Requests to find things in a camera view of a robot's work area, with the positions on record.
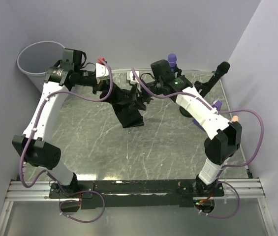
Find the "white cable tie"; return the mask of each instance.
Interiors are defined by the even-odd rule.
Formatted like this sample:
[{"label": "white cable tie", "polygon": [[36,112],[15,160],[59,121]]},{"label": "white cable tie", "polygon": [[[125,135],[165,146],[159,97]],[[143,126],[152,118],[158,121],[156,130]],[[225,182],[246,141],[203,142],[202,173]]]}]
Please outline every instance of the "white cable tie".
[{"label": "white cable tie", "polygon": [[211,112],[212,114],[217,114],[217,113],[218,113],[216,107],[213,107],[212,110],[210,110],[210,112]]}]

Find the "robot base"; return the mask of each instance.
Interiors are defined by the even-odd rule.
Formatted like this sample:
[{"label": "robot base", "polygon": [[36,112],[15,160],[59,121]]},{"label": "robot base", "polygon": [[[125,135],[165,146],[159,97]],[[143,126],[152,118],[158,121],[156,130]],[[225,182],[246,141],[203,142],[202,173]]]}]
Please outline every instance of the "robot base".
[{"label": "robot base", "polygon": [[[195,179],[170,180],[88,180],[78,182],[78,191],[93,190],[103,195],[106,207],[179,206],[194,207],[193,198],[224,196],[222,184],[214,189],[199,192]],[[51,185],[50,199],[81,199],[81,209],[102,207],[102,200],[93,193],[66,196],[56,183]],[[77,204],[63,210],[74,211]]]}]

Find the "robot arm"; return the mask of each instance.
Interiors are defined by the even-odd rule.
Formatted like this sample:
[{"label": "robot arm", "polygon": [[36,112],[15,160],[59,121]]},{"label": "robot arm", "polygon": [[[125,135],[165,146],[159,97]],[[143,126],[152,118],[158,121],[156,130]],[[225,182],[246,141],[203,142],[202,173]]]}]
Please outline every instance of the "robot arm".
[{"label": "robot arm", "polygon": [[195,87],[187,87],[183,92],[193,94],[195,98],[178,95],[176,103],[187,110],[209,136],[205,142],[207,160],[198,176],[205,185],[209,185],[216,180],[229,156],[239,148],[242,127],[238,122],[230,122],[219,115],[216,108],[211,107]]},{"label": "robot arm", "polygon": [[[219,72],[222,68],[223,72],[219,75],[215,73],[214,79],[227,73],[229,64],[223,62],[221,65],[217,71]],[[160,84],[158,87],[161,87],[158,89],[158,94],[169,95],[175,92],[185,92],[192,95],[181,94],[170,98],[189,112],[208,134],[209,137],[204,143],[207,160],[197,176],[197,180],[202,189],[214,186],[222,167],[240,147],[242,126],[238,122],[230,122],[218,114],[216,108],[213,108],[199,94],[201,88],[194,87],[184,75],[175,78],[175,74],[171,73],[168,61],[157,61],[151,64],[151,69]]]}]

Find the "scratched metal surface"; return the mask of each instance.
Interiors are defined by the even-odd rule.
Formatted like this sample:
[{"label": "scratched metal surface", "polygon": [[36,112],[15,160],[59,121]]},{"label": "scratched metal surface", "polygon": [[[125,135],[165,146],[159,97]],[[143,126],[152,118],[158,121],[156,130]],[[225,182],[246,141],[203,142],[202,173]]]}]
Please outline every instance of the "scratched metal surface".
[{"label": "scratched metal surface", "polygon": [[[192,82],[205,82],[212,76],[209,72],[184,74]],[[126,72],[114,73],[115,83],[129,88],[125,78]],[[77,87],[76,92],[96,96],[91,88]],[[220,100],[227,110],[219,83],[205,99],[210,104]],[[61,148],[62,161],[80,180],[195,178],[206,160],[206,133],[183,117],[170,99],[155,99],[147,107],[142,112],[144,126],[122,129],[109,104],[69,97],[60,110],[53,144]],[[229,164],[239,163],[243,156],[237,151]],[[38,169],[28,165],[25,179],[33,180],[37,173]],[[247,178],[246,169],[229,168],[222,177]]]}]

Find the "purple object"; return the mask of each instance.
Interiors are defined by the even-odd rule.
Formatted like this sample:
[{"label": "purple object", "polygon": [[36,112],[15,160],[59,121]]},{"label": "purple object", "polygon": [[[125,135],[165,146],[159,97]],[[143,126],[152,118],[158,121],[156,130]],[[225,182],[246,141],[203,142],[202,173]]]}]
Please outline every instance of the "purple object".
[{"label": "purple object", "polygon": [[172,68],[171,70],[174,71],[174,67],[176,66],[177,57],[175,53],[171,53],[167,57],[167,61],[169,63],[169,66]]},{"label": "purple object", "polygon": [[[219,112],[222,108],[222,102],[221,101],[216,101],[213,105],[212,105],[213,108],[216,108],[216,110]],[[197,125],[200,129],[202,129],[204,131],[204,129],[202,128],[202,126],[199,124],[198,121],[196,121],[195,118],[192,119],[192,122]]]}]

